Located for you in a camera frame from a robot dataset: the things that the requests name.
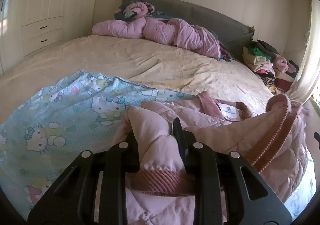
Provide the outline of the dark patterned cloth on duvet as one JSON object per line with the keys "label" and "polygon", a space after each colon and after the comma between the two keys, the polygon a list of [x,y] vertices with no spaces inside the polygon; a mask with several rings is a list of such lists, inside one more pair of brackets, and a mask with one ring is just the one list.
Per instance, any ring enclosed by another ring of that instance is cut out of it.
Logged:
{"label": "dark patterned cloth on duvet", "polygon": [[139,7],[131,7],[128,6],[126,8],[119,8],[114,13],[114,19],[115,20],[121,20],[130,22],[135,19],[135,17],[141,12],[141,9]]}

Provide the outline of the Hello Kitty blue blanket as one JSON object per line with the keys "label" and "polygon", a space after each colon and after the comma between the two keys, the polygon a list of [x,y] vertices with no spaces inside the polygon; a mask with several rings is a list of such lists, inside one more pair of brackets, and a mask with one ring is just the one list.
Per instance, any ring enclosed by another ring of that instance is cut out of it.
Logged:
{"label": "Hello Kitty blue blanket", "polygon": [[1,189],[27,218],[82,151],[110,147],[130,105],[190,99],[183,92],[84,70],[43,87],[1,125]]}

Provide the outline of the pile of folded clothes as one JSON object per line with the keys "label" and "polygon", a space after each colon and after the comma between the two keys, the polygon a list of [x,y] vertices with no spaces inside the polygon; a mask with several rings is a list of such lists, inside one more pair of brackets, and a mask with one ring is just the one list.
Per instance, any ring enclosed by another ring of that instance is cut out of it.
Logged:
{"label": "pile of folded clothes", "polygon": [[261,40],[244,47],[242,59],[274,95],[289,91],[299,71],[294,61],[288,61],[274,47]]}

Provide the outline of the grey bed headboard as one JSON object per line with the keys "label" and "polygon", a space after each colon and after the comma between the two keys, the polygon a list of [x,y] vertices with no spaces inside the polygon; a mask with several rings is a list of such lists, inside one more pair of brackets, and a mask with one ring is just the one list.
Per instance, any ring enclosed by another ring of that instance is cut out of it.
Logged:
{"label": "grey bed headboard", "polygon": [[[122,0],[123,3],[133,0]],[[254,28],[217,11],[180,0],[144,0],[158,11],[181,18],[191,25],[206,28],[217,35],[231,55],[242,62],[242,48],[250,45]]]}

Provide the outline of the cream built-in wardrobe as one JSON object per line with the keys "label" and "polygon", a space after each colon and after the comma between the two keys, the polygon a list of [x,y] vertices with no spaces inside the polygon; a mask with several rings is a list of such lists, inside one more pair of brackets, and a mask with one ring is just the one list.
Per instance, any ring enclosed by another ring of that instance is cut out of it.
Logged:
{"label": "cream built-in wardrobe", "polygon": [[95,0],[1,0],[1,74],[26,57],[88,36]]}

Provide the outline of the pink quilted jacket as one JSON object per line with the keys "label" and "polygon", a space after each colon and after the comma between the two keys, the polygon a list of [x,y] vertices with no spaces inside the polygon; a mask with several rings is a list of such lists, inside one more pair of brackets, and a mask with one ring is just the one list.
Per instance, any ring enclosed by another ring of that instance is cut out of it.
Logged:
{"label": "pink quilted jacket", "polygon": [[285,95],[253,116],[206,92],[143,101],[118,123],[99,181],[99,224],[291,224],[307,168],[308,112]]}

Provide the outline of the cream window curtain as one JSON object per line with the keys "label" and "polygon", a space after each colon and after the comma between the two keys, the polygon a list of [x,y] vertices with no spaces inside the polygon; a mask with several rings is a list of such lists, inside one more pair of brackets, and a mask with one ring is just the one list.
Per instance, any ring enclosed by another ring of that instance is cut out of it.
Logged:
{"label": "cream window curtain", "polygon": [[309,39],[297,77],[287,92],[291,100],[304,104],[319,82],[319,0],[311,0]]}

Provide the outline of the cream bed sheet mattress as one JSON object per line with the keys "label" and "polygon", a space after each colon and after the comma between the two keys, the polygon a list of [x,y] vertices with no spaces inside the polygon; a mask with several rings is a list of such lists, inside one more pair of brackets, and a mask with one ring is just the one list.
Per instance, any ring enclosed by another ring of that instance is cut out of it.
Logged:
{"label": "cream bed sheet mattress", "polygon": [[118,76],[148,87],[243,102],[265,111],[272,93],[245,65],[217,61],[147,40],[88,36],[27,57],[1,77],[1,121],[43,87],[79,70]]}

